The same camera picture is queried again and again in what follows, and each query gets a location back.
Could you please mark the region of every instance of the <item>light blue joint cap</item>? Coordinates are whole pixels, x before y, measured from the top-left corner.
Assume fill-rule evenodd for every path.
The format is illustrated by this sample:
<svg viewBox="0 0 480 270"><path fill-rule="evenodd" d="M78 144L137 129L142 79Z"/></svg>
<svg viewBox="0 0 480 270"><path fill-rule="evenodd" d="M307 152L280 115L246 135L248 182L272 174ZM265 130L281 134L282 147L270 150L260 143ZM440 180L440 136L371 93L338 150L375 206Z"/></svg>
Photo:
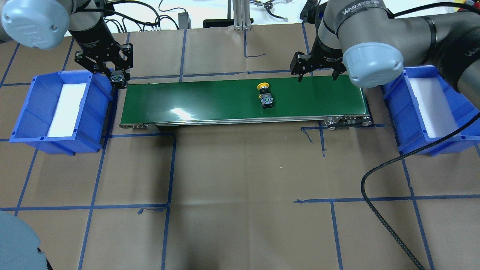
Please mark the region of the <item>light blue joint cap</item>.
<svg viewBox="0 0 480 270"><path fill-rule="evenodd" d="M47 258L38 252L39 245L40 239L27 223L0 211L0 269L47 269Z"/></svg>
<svg viewBox="0 0 480 270"><path fill-rule="evenodd" d="M403 71L403 56L385 43L360 43L343 54L350 81L358 87L375 87L396 79Z"/></svg>
<svg viewBox="0 0 480 270"><path fill-rule="evenodd" d="M24 46L53 49L62 42L70 18L56 0L10 0L1 11L1 24Z"/></svg>

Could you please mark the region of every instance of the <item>conveyor belt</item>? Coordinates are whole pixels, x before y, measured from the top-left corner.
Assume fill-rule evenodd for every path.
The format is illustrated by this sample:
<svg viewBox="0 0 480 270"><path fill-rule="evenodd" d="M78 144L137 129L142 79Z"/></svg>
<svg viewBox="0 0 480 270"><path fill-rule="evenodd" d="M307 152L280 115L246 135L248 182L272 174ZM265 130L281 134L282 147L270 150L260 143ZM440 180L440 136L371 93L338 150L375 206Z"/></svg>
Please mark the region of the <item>conveyor belt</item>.
<svg viewBox="0 0 480 270"><path fill-rule="evenodd" d="M274 107L262 109L257 85L268 82ZM122 128L145 124L193 125L323 120L329 116L369 116L362 89L348 76L130 85Z"/></svg>

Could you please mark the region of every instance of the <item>brown paper floor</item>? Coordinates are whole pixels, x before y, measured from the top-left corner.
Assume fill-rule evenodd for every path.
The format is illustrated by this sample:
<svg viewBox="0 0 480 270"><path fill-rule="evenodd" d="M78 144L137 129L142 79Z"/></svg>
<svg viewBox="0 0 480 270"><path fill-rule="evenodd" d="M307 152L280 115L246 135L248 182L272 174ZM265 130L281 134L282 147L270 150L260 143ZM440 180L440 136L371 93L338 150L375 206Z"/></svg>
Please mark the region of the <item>brown paper floor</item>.
<svg viewBox="0 0 480 270"><path fill-rule="evenodd" d="M293 53L311 47L314 32L254 25L115 38L134 44L137 84L290 76ZM398 155L380 89L366 90L372 128L295 122L149 134L118 127L119 90L98 153L10 144L32 77L80 69L77 49L71 38L51 51L0 45L0 210L32 226L54 269L415 267L360 194L363 174ZM477 147L414 156L368 180L374 204L428 269L480 269L479 155Z"/></svg>

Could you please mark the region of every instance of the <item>wire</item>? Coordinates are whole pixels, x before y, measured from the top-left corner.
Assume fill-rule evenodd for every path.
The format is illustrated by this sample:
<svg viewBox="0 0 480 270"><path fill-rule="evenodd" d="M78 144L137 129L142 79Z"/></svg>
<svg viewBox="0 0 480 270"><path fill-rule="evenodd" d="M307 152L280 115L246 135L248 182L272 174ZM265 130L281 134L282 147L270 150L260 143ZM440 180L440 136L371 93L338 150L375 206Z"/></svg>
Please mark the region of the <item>wire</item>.
<svg viewBox="0 0 480 270"><path fill-rule="evenodd" d="M428 144L424 147L420 147L418 148L417 150L414 150L414 151L411 151L407 154L404 154L404 155L401 155L400 157L398 158L395 158L395 159L392 159L392 160L389 160L373 169L371 169L370 171L368 171L362 178L361 180L361 184L360 184L360 190L361 190L361 194L363 196L363 198L365 199L365 201L367 202L368 206L370 207L370 209L374 212L375 216L377 216L377 218L380 220L380 222L385 226L385 228L388 230L388 232L395 238L395 240L397 241L397 243L402 247L402 249L405 251L405 253L408 255L408 257L410 257L410 259L413 261L413 263L415 263L415 265L418 267L418 269L421 269L421 270L424 270L425 268L420 264L420 262L418 262L418 260L415 258L415 256L412 254L412 252L408 249L408 247L405 245L405 243L403 243L403 241L400 239L400 237L398 236L398 234L395 233L395 231L392 229L392 227L390 227L390 225L388 225L387 221L385 220L385 218L383 218L380 213L378 212L378 210L375 208L375 206L373 206L372 202L370 201L370 199L368 198L367 194L365 193L365 181L367 180L367 178L374 172L378 171L379 169L383 168L383 167L386 167L390 164L393 164L397 161L400 161L400 160L403 160L405 159L406 157L409 157L411 155L414 155L414 154L417 154L419 152L422 152L426 149L429 149L437 144L440 144L450 138L452 138L453 136L459 134L460 132L462 132L463 130L465 130L466 128L468 128L470 125L472 125L476 120L478 120L480 118L480 113L478 113L475 117L473 117L470 121L468 121L468 123L466 123L465 125L463 125L462 127L460 127L459 129L455 130L454 132L450 133L449 135L431 143L431 144Z"/></svg>
<svg viewBox="0 0 480 270"><path fill-rule="evenodd" d="M169 12L169 11L176 10L176 9L181 9L181 10L183 10L183 12L187 12L187 10L184 9L184 8L173 8L173 9L169 9L169 10L161 10L160 5L162 4L162 2L163 2L163 0L160 0L160 3L158 4L158 10L161 11L161 12Z"/></svg>
<svg viewBox="0 0 480 270"><path fill-rule="evenodd" d="M274 18L277 18L277 19L282 19L282 20L288 22L288 19L287 19L287 18L273 14L269 9L266 9L266 10L267 10L267 13L270 14L270 16L272 16L272 17L274 17Z"/></svg>
<svg viewBox="0 0 480 270"><path fill-rule="evenodd" d="M120 0L120 1L117 1L115 2L114 4L125 4L125 3L134 3L134 4L140 4L140 5L143 5L149 9L151 9L154 13L155 13L155 16L160 19L159 15L158 15L158 12L156 12L156 9L154 9L151 5L149 4L145 4L143 2L140 2L140 1L137 1L137 0Z"/></svg>
<svg viewBox="0 0 480 270"><path fill-rule="evenodd" d="M177 28L177 30L179 29L178 24L177 24L170 16L161 15L160 17L162 17L162 18L160 18L160 19L158 20L158 26L160 26L160 21L161 21L161 20L163 20L163 19L168 19L168 20L170 20L170 21L172 21L172 22L174 23L174 25L175 25L175 27Z"/></svg>
<svg viewBox="0 0 480 270"><path fill-rule="evenodd" d="M402 15L417 12L417 11L427 10L427 9L431 9L431 8L438 8L438 7L463 8L463 9L466 9L468 11L471 11L471 12L474 12L474 13L480 15L480 10L477 9L476 7L474 7L474 6L470 6L470 5L467 5L467 4L453 3L453 2L440 2L440 3L433 3L433 4L429 4L429 5L419 6L417 8L413 8L413 9L409 9L409 10L405 10L405 11L402 11L402 12L395 13L395 14L392 15L392 18L396 18L398 16L402 16Z"/></svg>
<svg viewBox="0 0 480 270"><path fill-rule="evenodd" d="M120 31L120 27L115 23L115 21L113 21L113 20L105 20L105 23L106 23L106 24L108 24L108 23L110 23L110 22L112 22L112 23L117 27L117 30L118 30L119 33L124 33L123 31Z"/></svg>
<svg viewBox="0 0 480 270"><path fill-rule="evenodd" d="M125 31L127 31L127 26L125 25L125 19L126 18L122 18L121 22L123 24L123 28L125 29ZM142 27L138 23L135 23L135 24L138 26L138 28L140 28L140 30L142 29Z"/></svg>
<svg viewBox="0 0 480 270"><path fill-rule="evenodd" d="M154 25L157 25L157 24L158 24L158 23L151 23L151 22L142 22L142 21L133 19L132 17L129 17L129 16L125 15L125 14L122 14L122 13L120 13L120 12L113 11L113 10L106 10L106 9L80 9L80 10L77 10L77 12L103 12L103 13L112 13L112 14L115 14L115 15L118 15L118 16L120 16L120 17L126 18L126 19L128 19L128 20L131 20L132 22L135 22L135 23L138 23L138 24L141 24L141 25L154 26Z"/></svg>
<svg viewBox="0 0 480 270"><path fill-rule="evenodd" d="M115 25L118 24L117 28L120 28L120 30L121 30L123 33L126 32L126 29L127 29L127 28L126 28L126 27L123 27L118 20L115 20L115 19L106 19L105 22L107 22L107 23L108 23L108 22L113 22Z"/></svg>
<svg viewBox="0 0 480 270"><path fill-rule="evenodd" d="M478 15L480 15L480 10L473 7L473 6L470 6L470 5L467 5L467 4L460 4L460 3L452 3L452 2L440 2L440 3L434 3L434 4L429 4L429 5L424 5L424 6L420 6L420 7L417 7L417 8L413 8L413 9L409 9L409 10L405 10L405 11L402 11L402 12L398 12L398 13L395 13L395 14L392 14L391 15L391 18L396 18L398 16L402 16L402 15L405 15L405 14L409 14L409 13L413 13L413 12L417 12L417 11L421 11L421 10L426 10L426 9L430 9L430 8L435 8L435 7L458 7L458 8L464 8L466 10L469 10L471 12L474 12ZM459 134L460 132L462 132L463 130L465 130L466 128L468 128L470 125L472 125L476 120L478 120L480 118L480 113L478 113L475 117L473 117L468 123L466 123L465 125L463 125L462 127L460 127L459 129L455 130L454 132L450 133L449 135L433 142L433 143L430 143L426 146L423 146L423 147L420 147L418 148L417 150L414 150L414 151L411 151L407 154L404 154L404 155L401 155L395 159L392 159L392 160L389 160L373 169L371 169L370 171L368 171L363 177L362 177L362 180L361 180L361 184L360 184L360 191L361 191L361 194L363 196L363 198L365 199L365 201L367 202L368 206L370 207L370 209L373 211L373 213L375 214L375 216L380 220L380 222L382 223L382 225L388 230L388 232L393 236L393 238L396 240L396 242L400 245L400 247L403 249L403 251L405 251L405 253L408 255L408 257L410 258L410 260L415 264L415 266L417 266L418 269L420 270L425 270L425 268L423 267L423 265L417 260L417 258L413 255L413 253L410 251L410 249L407 247L407 245L405 245L405 243L402 241L402 239L400 239L400 237L398 236L398 234L396 234L396 232L392 229L392 227L390 227L390 225L387 223L387 221L385 220L385 218L378 212L377 208L375 208L375 206L373 205L373 203L370 201L370 199L368 198L367 194L365 193L365 182L367 180L367 178L374 172L378 171L379 169L381 168L384 168L390 164L393 164L397 161L400 161L400 160L404 160L405 158L411 156L411 155L414 155L414 154L417 154L417 153L420 153L426 149L429 149L429 148L432 148L433 146L435 145L438 145L450 138L452 138L453 136Z"/></svg>

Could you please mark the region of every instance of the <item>yellow button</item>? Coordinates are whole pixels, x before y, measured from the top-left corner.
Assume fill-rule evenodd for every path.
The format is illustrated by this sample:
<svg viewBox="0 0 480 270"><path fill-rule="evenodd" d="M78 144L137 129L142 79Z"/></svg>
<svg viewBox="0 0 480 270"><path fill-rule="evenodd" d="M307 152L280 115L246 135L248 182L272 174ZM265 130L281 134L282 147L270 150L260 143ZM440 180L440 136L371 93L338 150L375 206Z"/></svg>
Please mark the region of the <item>yellow button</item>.
<svg viewBox="0 0 480 270"><path fill-rule="evenodd" d="M261 83L261 84L259 84L259 85L257 86L257 89L260 90L260 88L262 88L262 87L264 87L264 86L270 87L270 85L269 85L268 83Z"/></svg>

